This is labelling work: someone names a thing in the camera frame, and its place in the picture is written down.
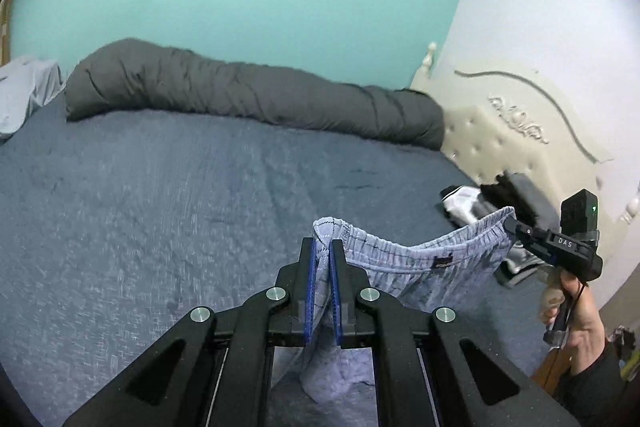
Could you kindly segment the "person's right hand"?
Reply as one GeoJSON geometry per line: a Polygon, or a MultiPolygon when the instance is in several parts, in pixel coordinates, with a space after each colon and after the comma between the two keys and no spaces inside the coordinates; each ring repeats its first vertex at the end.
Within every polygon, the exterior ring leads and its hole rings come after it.
{"type": "Polygon", "coordinates": [[[589,369],[602,355],[606,345],[605,329],[591,289],[563,269],[548,278],[548,286],[542,293],[539,311],[542,323],[553,324],[559,314],[563,302],[561,288],[572,297],[575,305],[570,314],[566,347],[570,352],[570,375],[576,376],[589,369]]]}

